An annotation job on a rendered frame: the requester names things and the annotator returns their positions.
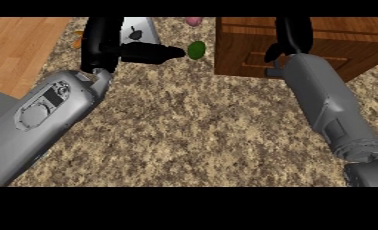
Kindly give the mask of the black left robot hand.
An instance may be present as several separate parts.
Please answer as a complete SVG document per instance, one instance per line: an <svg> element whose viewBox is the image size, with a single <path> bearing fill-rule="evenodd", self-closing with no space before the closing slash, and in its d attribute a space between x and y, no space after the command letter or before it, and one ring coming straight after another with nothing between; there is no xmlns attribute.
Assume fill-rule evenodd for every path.
<svg viewBox="0 0 378 230"><path fill-rule="evenodd" d="M91 73L95 68L114 71L117 61L162 64L185 55L184 50L160 44L120 42L119 17L89 17L81 39L81 70Z"/></svg>

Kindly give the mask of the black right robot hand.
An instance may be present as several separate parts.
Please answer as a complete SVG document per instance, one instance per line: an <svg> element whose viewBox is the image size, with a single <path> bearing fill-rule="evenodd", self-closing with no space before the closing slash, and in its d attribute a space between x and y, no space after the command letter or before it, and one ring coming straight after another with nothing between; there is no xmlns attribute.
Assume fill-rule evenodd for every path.
<svg viewBox="0 0 378 230"><path fill-rule="evenodd" d="M274 61L280 54L308 53L312 47L312 28L308 17L277 17L274 27L275 42L265 51L265 63Z"/></svg>

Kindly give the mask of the brown wooden drawer cabinet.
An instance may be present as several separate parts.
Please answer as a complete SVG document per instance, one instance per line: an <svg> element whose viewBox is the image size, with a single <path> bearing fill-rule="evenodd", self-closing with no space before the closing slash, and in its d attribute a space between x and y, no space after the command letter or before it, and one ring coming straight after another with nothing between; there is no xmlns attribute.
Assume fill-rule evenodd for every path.
<svg viewBox="0 0 378 230"><path fill-rule="evenodd" d="M348 82L378 65L378 17L312 17L309 53L345 58L334 69ZM216 17L213 73L238 76L238 68L252 52L264 52L275 42L272 17Z"/></svg>

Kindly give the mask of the wooden drawer front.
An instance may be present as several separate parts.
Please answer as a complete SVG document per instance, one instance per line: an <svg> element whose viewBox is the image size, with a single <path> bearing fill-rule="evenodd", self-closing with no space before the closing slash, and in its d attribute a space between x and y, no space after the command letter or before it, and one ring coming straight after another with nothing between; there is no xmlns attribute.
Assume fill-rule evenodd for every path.
<svg viewBox="0 0 378 230"><path fill-rule="evenodd" d="M238 68L238 76L258 78L265 77L265 70L272 69L274 65L271 62L264 62L264 55L264 52L252 52L247 55ZM337 69L346 63L345 58L326 57L324 60L329 62L333 69Z"/></svg>

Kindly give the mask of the orange object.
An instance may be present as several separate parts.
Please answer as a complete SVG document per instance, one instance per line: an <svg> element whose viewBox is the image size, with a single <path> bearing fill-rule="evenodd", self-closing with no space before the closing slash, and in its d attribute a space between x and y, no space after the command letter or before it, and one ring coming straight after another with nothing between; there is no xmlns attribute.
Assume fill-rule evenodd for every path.
<svg viewBox="0 0 378 230"><path fill-rule="evenodd" d="M81 41L82 41L82 34L83 34L83 31L76 30L76 31L73 32L73 34L76 35L76 39L75 39L75 41L72 42L72 48L78 49L78 48L81 48Z"/></svg>

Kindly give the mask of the pale grey container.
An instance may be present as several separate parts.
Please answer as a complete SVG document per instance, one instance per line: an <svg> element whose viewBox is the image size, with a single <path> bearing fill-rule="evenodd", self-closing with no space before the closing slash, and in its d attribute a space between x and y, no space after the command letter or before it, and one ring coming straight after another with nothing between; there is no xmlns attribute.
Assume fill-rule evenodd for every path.
<svg viewBox="0 0 378 230"><path fill-rule="evenodd" d="M120 43L159 44L159 37L150 17L125 17L120 26Z"/></svg>

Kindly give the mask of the green round fruit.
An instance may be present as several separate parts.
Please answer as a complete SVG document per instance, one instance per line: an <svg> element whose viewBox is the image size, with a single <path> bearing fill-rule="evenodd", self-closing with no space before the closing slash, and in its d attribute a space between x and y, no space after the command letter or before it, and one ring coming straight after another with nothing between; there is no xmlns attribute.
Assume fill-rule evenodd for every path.
<svg viewBox="0 0 378 230"><path fill-rule="evenodd" d="M187 47L187 56L190 59L197 60L205 55L205 43L202 41L194 41Z"/></svg>

